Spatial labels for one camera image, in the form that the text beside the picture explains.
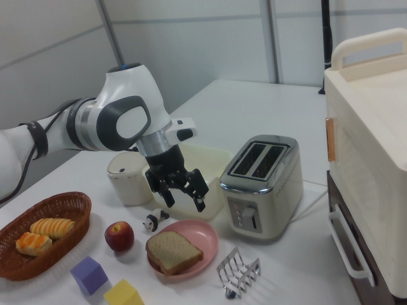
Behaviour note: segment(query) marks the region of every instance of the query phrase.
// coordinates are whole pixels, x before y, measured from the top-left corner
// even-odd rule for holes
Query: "bread roll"
[[[204,258],[204,253],[175,231],[152,236],[146,243],[148,258],[165,276],[176,275]]]
[[[52,246],[52,240],[45,235],[25,232],[16,242],[15,247],[22,254],[39,256]]]
[[[76,223],[65,218],[43,218],[31,225],[30,231],[34,234],[47,235],[58,240],[75,227]]]

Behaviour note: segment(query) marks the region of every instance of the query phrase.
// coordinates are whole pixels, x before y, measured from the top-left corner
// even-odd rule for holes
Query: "toaster lever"
[[[256,212],[255,208],[245,207],[242,213],[243,223],[246,225],[252,224],[254,229],[257,229],[256,219],[254,218]]]

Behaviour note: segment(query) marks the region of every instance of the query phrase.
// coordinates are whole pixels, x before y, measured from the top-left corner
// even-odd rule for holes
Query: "metal toast rack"
[[[217,266],[216,271],[223,288],[226,290],[224,296],[228,300],[241,299],[242,292],[247,293],[247,288],[252,286],[253,281],[256,281],[257,275],[261,275],[260,259],[257,258],[252,264],[245,265],[239,249],[236,247]],[[224,273],[226,281],[222,278],[222,273]]]

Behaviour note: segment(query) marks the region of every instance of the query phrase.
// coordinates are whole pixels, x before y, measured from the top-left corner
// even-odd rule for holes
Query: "pink plate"
[[[189,278],[190,276],[194,276],[204,270],[215,257],[217,246],[219,244],[219,237],[210,224],[193,219],[180,220],[165,227],[160,233],[166,231],[175,231],[185,236],[185,238],[187,238],[194,246],[202,250],[203,259],[182,273],[171,276],[164,276],[160,271],[160,267],[148,259],[150,266],[159,276],[171,279]]]

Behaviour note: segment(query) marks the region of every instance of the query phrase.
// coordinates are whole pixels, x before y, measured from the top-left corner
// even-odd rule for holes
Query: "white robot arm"
[[[178,143],[196,135],[190,118],[171,119],[157,84],[141,64],[111,69],[97,98],[67,102],[50,117],[0,130],[0,200],[14,196],[26,164],[59,149],[123,151],[136,146],[146,157],[149,186],[171,207],[169,188],[205,208],[207,184],[199,170],[188,172]]]

